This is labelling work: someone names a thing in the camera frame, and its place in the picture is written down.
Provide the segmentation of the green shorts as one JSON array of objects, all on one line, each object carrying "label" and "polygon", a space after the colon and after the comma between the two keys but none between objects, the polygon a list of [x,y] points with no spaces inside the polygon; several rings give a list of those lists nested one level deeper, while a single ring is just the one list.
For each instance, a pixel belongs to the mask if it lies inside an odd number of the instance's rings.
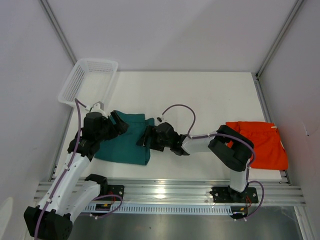
[{"label": "green shorts", "polygon": [[101,142],[94,157],[107,162],[146,166],[151,157],[150,149],[137,145],[137,141],[143,136],[147,126],[155,125],[155,119],[146,119],[143,113],[123,113],[118,110],[116,113],[129,127],[124,134]]}]

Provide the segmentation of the orange shorts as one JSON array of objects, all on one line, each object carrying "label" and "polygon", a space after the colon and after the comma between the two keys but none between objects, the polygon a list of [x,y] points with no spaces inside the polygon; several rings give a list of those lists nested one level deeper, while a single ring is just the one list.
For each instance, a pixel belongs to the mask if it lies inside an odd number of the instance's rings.
[{"label": "orange shorts", "polygon": [[262,121],[231,121],[226,125],[254,144],[254,169],[284,171],[289,167],[288,156],[274,123]]}]

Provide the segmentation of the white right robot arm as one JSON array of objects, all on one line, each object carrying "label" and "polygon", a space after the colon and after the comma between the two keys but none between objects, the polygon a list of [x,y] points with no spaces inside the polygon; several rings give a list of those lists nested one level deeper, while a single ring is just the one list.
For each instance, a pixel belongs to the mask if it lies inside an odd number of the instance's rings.
[{"label": "white right robot arm", "polygon": [[226,188],[229,198],[239,202],[246,197],[249,168],[256,158],[254,144],[227,125],[203,135],[179,134],[167,122],[148,125],[136,144],[159,152],[169,148],[177,156],[212,152],[229,168],[230,181]]}]

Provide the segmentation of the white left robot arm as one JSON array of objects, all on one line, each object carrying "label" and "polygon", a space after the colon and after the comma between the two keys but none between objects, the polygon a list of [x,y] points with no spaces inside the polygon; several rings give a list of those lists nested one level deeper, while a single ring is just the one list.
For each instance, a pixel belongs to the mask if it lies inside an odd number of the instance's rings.
[{"label": "white left robot arm", "polygon": [[105,198],[121,200],[111,194],[106,177],[91,173],[78,191],[74,188],[83,171],[93,160],[104,141],[127,132],[129,125],[112,111],[91,111],[79,120],[78,131],[69,143],[63,170],[58,174],[37,206],[26,208],[23,217],[31,237],[38,240],[66,240],[73,224],[85,207]]}]

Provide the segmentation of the white plastic basket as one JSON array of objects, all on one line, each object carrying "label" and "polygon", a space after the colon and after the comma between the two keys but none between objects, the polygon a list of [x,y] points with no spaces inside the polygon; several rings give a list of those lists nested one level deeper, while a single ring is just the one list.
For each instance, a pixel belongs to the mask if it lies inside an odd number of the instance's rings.
[{"label": "white plastic basket", "polygon": [[81,58],[67,77],[57,100],[75,107],[75,99],[86,106],[102,102],[108,106],[118,83],[116,61],[105,58]]}]

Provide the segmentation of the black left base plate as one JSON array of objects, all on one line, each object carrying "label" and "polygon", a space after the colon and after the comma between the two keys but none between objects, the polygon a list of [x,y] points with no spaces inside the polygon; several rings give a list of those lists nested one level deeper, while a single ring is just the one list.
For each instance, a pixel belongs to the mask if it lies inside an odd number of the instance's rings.
[{"label": "black left base plate", "polygon": [[101,198],[102,201],[109,201],[109,202],[119,202],[120,199],[114,195],[120,196],[123,198],[125,193],[125,186],[124,185],[109,185],[107,192],[104,195],[108,195],[107,197]]}]

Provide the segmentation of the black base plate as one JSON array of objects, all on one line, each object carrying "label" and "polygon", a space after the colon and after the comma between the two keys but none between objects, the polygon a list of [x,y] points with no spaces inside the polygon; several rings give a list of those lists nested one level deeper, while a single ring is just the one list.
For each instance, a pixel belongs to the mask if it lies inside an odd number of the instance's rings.
[{"label": "black base plate", "polygon": [[114,195],[120,196],[123,198],[125,193],[125,186],[124,185],[109,185],[107,192],[104,195],[108,195],[107,197],[101,198],[102,201],[109,201],[109,202],[119,202],[120,199]]},{"label": "black base plate", "polygon": [[248,199],[253,204],[259,202],[256,188],[248,186],[242,192],[235,191],[229,186],[214,186],[209,194],[215,203],[245,204]]}]

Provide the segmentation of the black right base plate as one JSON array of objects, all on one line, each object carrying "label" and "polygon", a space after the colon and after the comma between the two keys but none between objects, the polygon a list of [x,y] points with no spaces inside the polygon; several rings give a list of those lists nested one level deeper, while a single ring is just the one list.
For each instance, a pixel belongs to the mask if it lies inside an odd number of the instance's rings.
[{"label": "black right base plate", "polygon": [[253,204],[259,202],[256,188],[248,186],[242,192],[235,191],[229,186],[214,186],[209,194],[215,203],[245,204],[248,199]]}]

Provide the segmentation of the aluminium corner post right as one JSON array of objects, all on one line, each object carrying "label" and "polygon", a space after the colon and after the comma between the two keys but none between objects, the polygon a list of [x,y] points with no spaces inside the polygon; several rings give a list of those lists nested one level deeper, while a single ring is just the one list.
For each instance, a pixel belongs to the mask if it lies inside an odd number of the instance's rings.
[{"label": "aluminium corner post right", "polygon": [[274,39],[271,47],[269,48],[267,55],[263,59],[258,71],[255,74],[257,80],[259,80],[259,78],[262,76],[263,72],[265,71],[273,56],[277,52],[278,48],[280,47],[282,41],[284,40],[286,34],[288,33],[290,27],[294,23],[295,18],[298,16],[305,2],[305,0],[296,0],[294,2],[293,7],[290,9],[287,17],[285,18],[285,21],[282,24],[279,33],[276,35],[276,38]]}]

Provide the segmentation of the aluminium corner post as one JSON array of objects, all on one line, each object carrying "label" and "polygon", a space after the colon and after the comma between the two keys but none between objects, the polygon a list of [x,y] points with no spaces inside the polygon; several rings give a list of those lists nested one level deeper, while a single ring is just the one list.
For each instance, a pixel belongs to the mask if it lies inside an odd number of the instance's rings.
[{"label": "aluminium corner post", "polygon": [[286,34],[288,33],[290,27],[294,23],[295,18],[298,16],[305,2],[305,0],[296,0],[294,2],[293,7],[290,9],[287,17],[285,18],[285,21],[282,24],[279,33],[276,35],[276,38],[274,39],[271,47],[269,48],[267,55],[263,59],[258,71],[255,74],[257,80],[259,80],[259,78],[262,76],[263,72],[265,71],[273,56],[277,52],[278,48],[280,47],[282,41],[284,40]]},{"label": "aluminium corner post", "polygon": [[69,43],[69,41],[67,40],[64,31],[50,5],[50,2],[48,0],[39,0],[38,1],[44,14],[46,15],[48,22],[50,23],[53,31],[55,32],[66,56],[68,57],[68,59],[70,60],[70,62],[75,65],[77,62],[77,58],[74,54],[74,51]]}]

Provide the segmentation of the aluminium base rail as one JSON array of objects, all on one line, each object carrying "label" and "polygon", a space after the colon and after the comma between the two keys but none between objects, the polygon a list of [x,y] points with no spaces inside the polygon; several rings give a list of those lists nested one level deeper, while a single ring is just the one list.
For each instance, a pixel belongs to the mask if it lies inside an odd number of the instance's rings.
[{"label": "aluminium base rail", "polygon": [[[212,187],[228,185],[226,180],[173,180],[109,178],[110,185],[124,186],[124,202],[132,204],[204,205],[213,200]],[[262,183],[263,206],[305,206],[300,186],[286,181]]]}]

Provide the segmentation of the aluminium corner post left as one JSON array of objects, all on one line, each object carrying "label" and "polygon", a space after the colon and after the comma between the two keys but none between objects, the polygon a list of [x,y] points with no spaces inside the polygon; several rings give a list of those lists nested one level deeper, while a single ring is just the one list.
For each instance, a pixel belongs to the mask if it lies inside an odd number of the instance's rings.
[{"label": "aluminium corner post left", "polygon": [[50,2],[48,0],[39,0],[38,1],[44,14],[46,15],[48,22],[50,23],[53,31],[55,32],[66,56],[68,57],[68,59],[70,60],[70,62],[75,65],[77,62],[77,58],[74,54],[74,51],[69,43],[69,41],[67,40],[64,31],[50,5]]}]

